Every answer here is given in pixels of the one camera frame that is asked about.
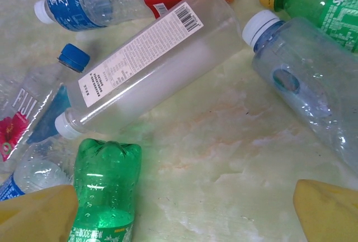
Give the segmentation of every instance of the pink flower graphic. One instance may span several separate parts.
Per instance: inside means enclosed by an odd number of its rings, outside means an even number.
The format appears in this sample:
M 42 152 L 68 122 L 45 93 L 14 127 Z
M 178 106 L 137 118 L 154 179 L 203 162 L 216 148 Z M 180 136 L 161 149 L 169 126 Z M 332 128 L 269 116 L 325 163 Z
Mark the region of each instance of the pink flower graphic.
M 18 140 L 28 125 L 29 121 L 19 112 L 17 112 L 13 118 L 6 117 L 0 121 L 0 152 L 4 162 L 9 157 L 10 152 L 18 143 Z

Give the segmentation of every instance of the blue bottle cap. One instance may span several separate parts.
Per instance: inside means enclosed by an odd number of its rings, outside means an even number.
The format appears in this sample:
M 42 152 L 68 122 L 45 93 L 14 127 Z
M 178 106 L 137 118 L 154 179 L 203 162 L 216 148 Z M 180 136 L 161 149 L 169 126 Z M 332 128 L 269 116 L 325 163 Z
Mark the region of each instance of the blue bottle cap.
M 90 56 L 72 44 L 66 44 L 58 59 L 77 72 L 82 72 L 90 62 Z

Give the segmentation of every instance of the green label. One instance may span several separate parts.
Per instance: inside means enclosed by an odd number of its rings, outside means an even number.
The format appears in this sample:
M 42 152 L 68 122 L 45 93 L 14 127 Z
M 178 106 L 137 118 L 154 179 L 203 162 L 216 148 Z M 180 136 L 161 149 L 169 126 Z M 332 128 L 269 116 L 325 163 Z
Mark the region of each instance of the green label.
M 116 228 L 86 229 L 73 226 L 68 242 L 130 242 L 133 223 Z
M 320 17 L 321 29 L 349 51 L 358 43 L 358 0 L 328 0 Z

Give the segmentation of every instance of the green plastic bottle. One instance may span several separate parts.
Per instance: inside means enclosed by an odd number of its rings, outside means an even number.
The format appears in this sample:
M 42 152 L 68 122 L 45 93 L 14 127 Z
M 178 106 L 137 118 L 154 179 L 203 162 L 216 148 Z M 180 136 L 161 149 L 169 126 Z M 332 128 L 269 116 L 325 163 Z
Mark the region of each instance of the green plastic bottle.
M 349 51 L 358 44 L 358 0 L 260 0 L 274 11 L 305 17 Z
M 74 165 L 78 212 L 70 242 L 130 242 L 142 149 L 85 139 Z

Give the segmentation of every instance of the white bottle cap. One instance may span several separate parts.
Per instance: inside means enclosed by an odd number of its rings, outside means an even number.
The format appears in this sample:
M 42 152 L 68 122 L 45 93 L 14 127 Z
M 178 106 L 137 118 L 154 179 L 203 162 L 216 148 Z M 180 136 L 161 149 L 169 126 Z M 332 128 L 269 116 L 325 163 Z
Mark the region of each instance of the white bottle cap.
M 55 127 L 58 133 L 68 140 L 74 140 L 75 138 L 82 135 L 82 133 L 71 127 L 68 122 L 65 112 L 61 113 L 55 120 Z
M 54 21 L 47 15 L 45 9 L 45 0 L 40 0 L 35 3 L 34 10 L 37 18 L 44 24 L 51 24 Z
M 242 39 L 251 46 L 255 46 L 258 38 L 273 24 L 280 21 L 274 13 L 263 10 L 254 15 L 242 31 Z

